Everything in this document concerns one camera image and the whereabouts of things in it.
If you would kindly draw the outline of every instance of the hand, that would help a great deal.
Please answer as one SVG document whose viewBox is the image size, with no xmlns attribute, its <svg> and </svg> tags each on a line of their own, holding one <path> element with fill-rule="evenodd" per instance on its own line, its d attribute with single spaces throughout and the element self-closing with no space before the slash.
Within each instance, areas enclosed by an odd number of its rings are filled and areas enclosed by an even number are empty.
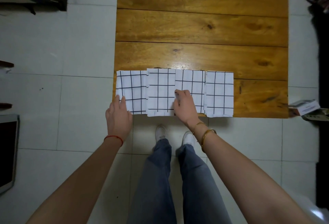
<svg viewBox="0 0 329 224">
<path fill-rule="evenodd" d="M 193 130 L 195 125 L 200 122 L 195 104 L 189 90 L 175 90 L 179 95 L 174 101 L 174 110 L 176 116 L 190 129 Z"/>
<path fill-rule="evenodd" d="M 126 98 L 122 97 L 119 102 L 119 95 L 109 105 L 105 112 L 108 135 L 115 135 L 125 140 L 130 133 L 133 124 L 133 115 L 127 111 Z"/>
</svg>

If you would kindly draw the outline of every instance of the forearm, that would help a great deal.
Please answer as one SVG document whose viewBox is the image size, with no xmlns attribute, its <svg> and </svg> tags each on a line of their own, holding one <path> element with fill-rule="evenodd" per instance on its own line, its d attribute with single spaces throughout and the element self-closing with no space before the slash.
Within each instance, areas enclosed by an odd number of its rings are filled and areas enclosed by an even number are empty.
<svg viewBox="0 0 329 224">
<path fill-rule="evenodd" d="M 207 129 L 195 128 L 198 141 Z M 218 135 L 209 132 L 203 148 L 248 223 L 310 223 L 274 180 Z"/>
<path fill-rule="evenodd" d="M 86 223 L 121 146 L 105 142 L 31 216 L 31 223 Z"/>
</svg>

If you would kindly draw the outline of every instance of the jeans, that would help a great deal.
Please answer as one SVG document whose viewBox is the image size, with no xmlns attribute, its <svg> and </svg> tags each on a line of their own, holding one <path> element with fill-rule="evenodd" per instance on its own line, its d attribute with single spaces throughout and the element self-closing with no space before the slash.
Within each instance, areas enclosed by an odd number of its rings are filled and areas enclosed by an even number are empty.
<svg viewBox="0 0 329 224">
<path fill-rule="evenodd" d="M 181 146 L 176 155 L 183 179 L 185 224 L 231 224 L 223 199 L 208 166 L 193 146 Z M 169 186 L 171 146 L 167 139 L 157 142 L 144 164 L 127 224 L 174 224 L 176 214 Z"/>
</svg>

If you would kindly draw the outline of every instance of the red string bracelet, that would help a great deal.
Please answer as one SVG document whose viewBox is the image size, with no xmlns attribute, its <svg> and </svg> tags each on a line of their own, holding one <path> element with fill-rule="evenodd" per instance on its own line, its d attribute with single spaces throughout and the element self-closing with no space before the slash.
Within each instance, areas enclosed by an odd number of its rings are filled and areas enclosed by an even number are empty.
<svg viewBox="0 0 329 224">
<path fill-rule="evenodd" d="M 120 146 L 120 147 L 122 147 L 122 145 L 123 145 L 123 140 L 122 140 L 122 138 L 119 137 L 119 136 L 115 136 L 115 135 L 107 135 L 107 136 L 104 138 L 104 141 L 105 141 L 106 138 L 110 138 L 110 137 L 119 138 L 119 139 L 121 140 L 121 146 Z"/>
</svg>

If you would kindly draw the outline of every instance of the white sneaker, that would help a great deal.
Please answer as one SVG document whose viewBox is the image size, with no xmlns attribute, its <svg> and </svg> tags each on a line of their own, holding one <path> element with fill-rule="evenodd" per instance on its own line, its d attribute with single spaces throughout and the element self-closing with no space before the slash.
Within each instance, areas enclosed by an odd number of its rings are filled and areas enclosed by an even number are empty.
<svg viewBox="0 0 329 224">
<path fill-rule="evenodd" d="M 196 138 L 194 137 L 192 132 L 191 131 L 186 131 L 184 136 L 183 136 L 182 145 L 190 144 L 194 147 L 195 143 L 196 143 Z"/>
<path fill-rule="evenodd" d="M 161 139 L 167 138 L 167 130 L 166 128 L 161 124 L 157 127 L 155 130 L 155 140 L 159 141 Z"/>
</svg>

